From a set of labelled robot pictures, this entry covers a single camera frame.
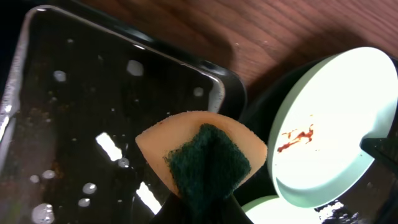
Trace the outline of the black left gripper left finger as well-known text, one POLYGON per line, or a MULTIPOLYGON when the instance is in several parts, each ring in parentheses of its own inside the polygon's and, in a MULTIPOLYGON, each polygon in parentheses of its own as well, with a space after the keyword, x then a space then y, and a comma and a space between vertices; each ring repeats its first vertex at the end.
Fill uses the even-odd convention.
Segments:
POLYGON ((150 224, 192 224, 190 209, 171 193, 150 224))

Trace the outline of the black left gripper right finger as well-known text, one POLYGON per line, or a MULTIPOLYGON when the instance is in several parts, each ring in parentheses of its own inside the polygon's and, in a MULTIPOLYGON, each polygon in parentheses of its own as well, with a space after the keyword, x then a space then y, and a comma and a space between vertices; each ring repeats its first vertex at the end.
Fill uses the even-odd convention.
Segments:
POLYGON ((234 195, 230 195, 216 204, 215 223, 252 224, 252 221, 244 213, 234 195))

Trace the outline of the yellow green sponge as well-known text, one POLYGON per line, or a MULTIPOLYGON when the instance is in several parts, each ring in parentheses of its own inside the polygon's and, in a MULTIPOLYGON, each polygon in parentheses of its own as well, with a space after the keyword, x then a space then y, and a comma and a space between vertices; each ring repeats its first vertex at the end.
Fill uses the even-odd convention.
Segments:
POLYGON ((136 144, 167 188, 195 213, 228 198, 265 163, 267 146, 242 123, 209 111, 169 116, 136 144))

